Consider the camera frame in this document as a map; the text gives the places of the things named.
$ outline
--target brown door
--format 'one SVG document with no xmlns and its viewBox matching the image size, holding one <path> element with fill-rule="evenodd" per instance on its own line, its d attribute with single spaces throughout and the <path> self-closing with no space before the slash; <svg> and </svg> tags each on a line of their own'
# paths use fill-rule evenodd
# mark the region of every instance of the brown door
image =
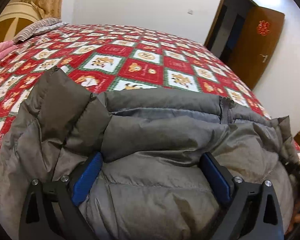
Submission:
<svg viewBox="0 0 300 240">
<path fill-rule="evenodd" d="M 253 89 L 263 74 L 278 43 L 284 14 L 263 7 L 253 7 L 244 22 L 227 65 Z"/>
</svg>

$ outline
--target bedspread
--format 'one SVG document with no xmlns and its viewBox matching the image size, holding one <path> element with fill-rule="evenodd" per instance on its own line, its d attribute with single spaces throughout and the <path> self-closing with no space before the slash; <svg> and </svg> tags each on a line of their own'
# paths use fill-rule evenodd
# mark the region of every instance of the bedspread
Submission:
<svg viewBox="0 0 300 240">
<path fill-rule="evenodd" d="M 230 97 L 270 118 L 249 88 L 201 44 L 121 25 L 67 25 L 0 62 L 0 146 L 36 80 L 57 65 L 87 90 L 179 88 Z"/>
</svg>

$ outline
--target screw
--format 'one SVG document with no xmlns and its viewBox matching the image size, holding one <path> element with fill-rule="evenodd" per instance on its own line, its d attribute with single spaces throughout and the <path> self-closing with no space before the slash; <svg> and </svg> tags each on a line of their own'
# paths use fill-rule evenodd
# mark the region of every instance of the screw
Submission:
<svg viewBox="0 0 300 240">
<path fill-rule="evenodd" d="M 235 176 L 234 177 L 234 181 L 237 182 L 237 183 L 242 183 L 243 182 L 243 179 L 239 176 Z"/>
<path fill-rule="evenodd" d="M 269 181 L 269 180 L 266 180 L 266 181 L 265 181 L 265 184 L 266 184 L 267 187 L 271 187 L 271 186 L 272 186 L 272 182 Z"/>
<path fill-rule="evenodd" d="M 34 179 L 34 180 L 31 182 L 31 184 L 32 184 L 33 186 L 38 185 L 38 183 L 39 183 L 38 179 Z"/>
<path fill-rule="evenodd" d="M 69 180 L 69 176 L 68 175 L 62 175 L 61 176 L 61 181 L 62 182 L 67 182 Z"/>
</svg>

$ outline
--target doorway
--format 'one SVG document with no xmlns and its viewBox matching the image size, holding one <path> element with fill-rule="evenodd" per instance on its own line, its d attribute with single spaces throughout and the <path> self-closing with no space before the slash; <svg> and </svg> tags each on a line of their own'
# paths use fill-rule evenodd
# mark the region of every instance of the doorway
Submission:
<svg viewBox="0 0 300 240">
<path fill-rule="evenodd" d="M 221 0 L 205 46 L 251 89 L 279 41 L 284 14 L 252 0 Z"/>
<path fill-rule="evenodd" d="M 257 6 L 253 0 L 221 0 L 215 25 L 205 46 L 223 63 L 227 64 L 236 45 L 249 10 Z"/>
</svg>

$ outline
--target striped pillow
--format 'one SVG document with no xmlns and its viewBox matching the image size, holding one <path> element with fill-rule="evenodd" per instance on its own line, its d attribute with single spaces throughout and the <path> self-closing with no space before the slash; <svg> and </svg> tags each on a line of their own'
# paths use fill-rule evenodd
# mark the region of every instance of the striped pillow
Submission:
<svg viewBox="0 0 300 240">
<path fill-rule="evenodd" d="M 42 19 L 40 21 L 37 21 L 35 23 L 30 24 L 29 26 L 25 27 L 23 30 L 21 30 L 14 38 L 13 41 L 15 44 L 21 43 L 32 37 L 32 35 L 37 31 L 40 27 L 44 26 L 51 26 L 56 23 L 62 22 L 59 19 L 56 18 L 46 18 Z"/>
</svg>

